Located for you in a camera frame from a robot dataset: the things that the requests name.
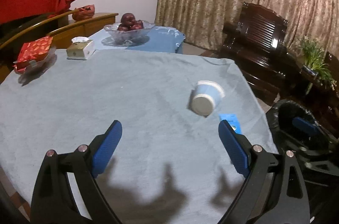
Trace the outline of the red basket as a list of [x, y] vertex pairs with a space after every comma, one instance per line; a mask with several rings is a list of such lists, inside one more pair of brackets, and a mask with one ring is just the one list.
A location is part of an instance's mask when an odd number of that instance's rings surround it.
[[95, 14], [95, 5], [86, 5], [84, 7], [76, 8], [77, 12], [72, 14], [74, 21], [83, 21], [93, 18]]

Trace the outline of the blue white paper cup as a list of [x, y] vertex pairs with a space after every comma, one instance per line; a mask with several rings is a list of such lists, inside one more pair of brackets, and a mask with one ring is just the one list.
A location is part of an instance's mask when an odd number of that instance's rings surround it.
[[193, 92], [190, 107], [201, 116], [209, 116], [225, 97], [224, 89], [213, 81], [198, 81]]

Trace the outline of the light blue tablecloth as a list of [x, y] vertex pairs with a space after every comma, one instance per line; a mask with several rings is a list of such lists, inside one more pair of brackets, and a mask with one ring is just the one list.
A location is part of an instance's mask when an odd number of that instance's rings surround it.
[[[121, 141], [97, 183], [123, 223], [217, 223], [238, 193], [239, 175], [218, 136], [219, 114], [235, 114], [253, 144], [275, 152], [265, 113], [236, 64], [129, 50], [57, 60], [20, 83], [1, 84], [1, 166], [31, 200], [45, 153], [68, 153], [121, 122]], [[225, 97], [209, 116], [192, 111], [198, 81]]]

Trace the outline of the blue side table cover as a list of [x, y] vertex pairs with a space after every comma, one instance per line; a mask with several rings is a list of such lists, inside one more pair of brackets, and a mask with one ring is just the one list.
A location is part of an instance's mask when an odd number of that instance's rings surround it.
[[89, 38], [94, 41], [96, 50], [137, 50], [182, 54], [186, 37], [185, 34], [175, 28], [155, 26], [147, 36], [140, 39], [136, 46], [116, 46], [109, 33], [104, 29], [94, 33]]

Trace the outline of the tissue box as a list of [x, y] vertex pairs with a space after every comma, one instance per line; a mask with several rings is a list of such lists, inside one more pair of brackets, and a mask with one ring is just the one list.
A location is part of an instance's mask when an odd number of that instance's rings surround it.
[[95, 43], [88, 37], [78, 36], [71, 39], [67, 48], [67, 59], [87, 60], [95, 52]]

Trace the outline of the red snack packet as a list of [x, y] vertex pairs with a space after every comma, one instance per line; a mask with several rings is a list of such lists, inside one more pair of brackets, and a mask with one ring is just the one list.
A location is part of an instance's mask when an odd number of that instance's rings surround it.
[[45, 36], [32, 42], [24, 43], [14, 62], [18, 69], [26, 67], [31, 60], [43, 60], [51, 48], [53, 41], [52, 36]]

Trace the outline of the wooden sideboard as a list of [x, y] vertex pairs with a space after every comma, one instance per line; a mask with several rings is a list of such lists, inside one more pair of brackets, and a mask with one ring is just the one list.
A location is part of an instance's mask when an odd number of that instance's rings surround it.
[[118, 13], [95, 13], [92, 18], [86, 20], [69, 20], [74, 13], [78, 11], [69, 10], [53, 17], [47, 13], [1, 25], [1, 82], [13, 71], [13, 62], [16, 61], [24, 43], [52, 36], [53, 46], [66, 49], [72, 38], [89, 37], [105, 25], [115, 23], [118, 16]]

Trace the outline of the dark red fruit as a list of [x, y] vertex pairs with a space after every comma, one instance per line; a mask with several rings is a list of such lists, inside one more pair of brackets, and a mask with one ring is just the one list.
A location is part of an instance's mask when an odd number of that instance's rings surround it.
[[144, 24], [142, 20], [136, 20], [135, 15], [132, 13], [125, 13], [121, 17], [121, 24], [119, 24], [117, 30], [118, 31], [135, 31], [139, 29], [143, 29]]

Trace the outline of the blue wrapper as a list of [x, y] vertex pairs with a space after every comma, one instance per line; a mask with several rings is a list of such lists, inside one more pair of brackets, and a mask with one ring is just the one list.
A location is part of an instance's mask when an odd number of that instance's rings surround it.
[[237, 134], [242, 134], [240, 122], [235, 114], [219, 114], [220, 121], [227, 121]]

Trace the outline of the green potted plant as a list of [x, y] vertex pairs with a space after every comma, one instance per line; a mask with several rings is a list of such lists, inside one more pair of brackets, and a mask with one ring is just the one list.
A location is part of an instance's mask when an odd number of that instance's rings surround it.
[[316, 39], [303, 36], [299, 39], [299, 48], [302, 52], [304, 65], [315, 73], [315, 81], [321, 86], [335, 90], [336, 80], [325, 63], [325, 50]]

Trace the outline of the glass fruit bowl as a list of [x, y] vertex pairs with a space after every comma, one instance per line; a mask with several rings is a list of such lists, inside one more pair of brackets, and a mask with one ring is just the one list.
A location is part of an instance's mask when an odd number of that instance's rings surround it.
[[105, 46], [113, 47], [132, 47], [139, 46], [149, 40], [149, 32], [155, 28], [154, 23], [143, 21], [143, 28], [131, 31], [119, 31], [120, 23], [105, 25], [104, 30], [109, 34], [101, 43]]

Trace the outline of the dark wooden chair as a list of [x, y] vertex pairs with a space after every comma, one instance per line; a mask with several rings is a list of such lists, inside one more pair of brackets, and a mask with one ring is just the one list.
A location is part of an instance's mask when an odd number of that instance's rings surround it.
[[258, 4], [242, 4], [236, 25], [226, 22], [219, 57], [234, 60], [257, 98], [272, 105], [286, 75], [299, 70], [284, 45], [288, 21]]

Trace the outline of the clear glass plate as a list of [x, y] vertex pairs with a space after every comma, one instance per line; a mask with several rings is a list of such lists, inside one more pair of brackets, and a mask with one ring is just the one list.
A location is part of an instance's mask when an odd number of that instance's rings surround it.
[[40, 61], [31, 60], [28, 65], [22, 69], [18, 69], [17, 65], [14, 65], [14, 71], [18, 75], [33, 75], [39, 72], [45, 72], [52, 65], [55, 64], [57, 60], [57, 55], [55, 54], [56, 47], [53, 46], [47, 53], [47, 56]]

